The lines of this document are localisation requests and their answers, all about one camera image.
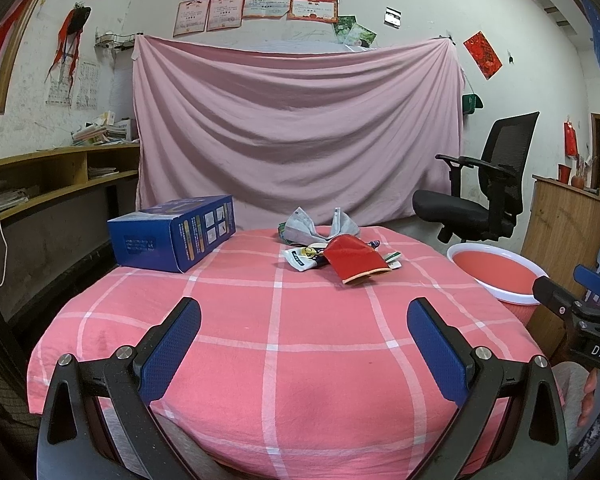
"black office chair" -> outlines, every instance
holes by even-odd
[[[462,240],[511,238],[516,216],[522,213],[522,173],[540,112],[500,119],[482,152],[482,158],[436,155],[449,166],[451,196],[417,190],[413,209],[419,218],[443,225],[438,240],[446,244],[452,235]],[[460,198],[462,168],[478,166],[480,190],[489,200],[489,209]]]

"red envelope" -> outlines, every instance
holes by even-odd
[[[475,59],[487,80],[502,68],[502,62],[483,33],[478,32],[474,37],[466,40],[464,46]]]

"pink plaid bedsheet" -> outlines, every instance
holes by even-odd
[[[202,328],[156,413],[238,469],[294,480],[404,480],[449,422],[406,325],[426,297],[471,345],[528,361],[523,325],[430,247],[385,228],[362,239],[400,251],[402,268],[345,286],[331,267],[296,272],[273,230],[238,232],[187,274],[119,267],[69,301],[32,353],[29,408],[41,413],[56,359],[110,356],[136,344],[183,296]],[[504,405],[472,457],[494,437]]]

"blue gripper pad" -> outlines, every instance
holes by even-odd
[[[573,279],[587,290],[600,297],[600,274],[579,265],[573,269]]]
[[[162,398],[200,330],[202,313],[196,300],[182,298],[158,326],[152,326],[138,343],[134,372],[138,393],[146,405]]]
[[[422,304],[425,301],[432,310],[432,306],[427,300],[419,298],[411,301],[407,310],[407,327],[427,363],[431,375],[436,380],[440,393],[446,400],[455,402],[460,408],[469,395],[467,366],[458,357],[436,322],[425,310]],[[451,329],[440,316],[437,318],[438,323],[442,323],[446,329]],[[471,347],[466,341],[465,343],[464,350],[470,351]]]

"red cup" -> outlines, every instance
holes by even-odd
[[[571,168],[564,164],[558,164],[558,181],[563,184],[569,183],[569,177],[571,176]]]

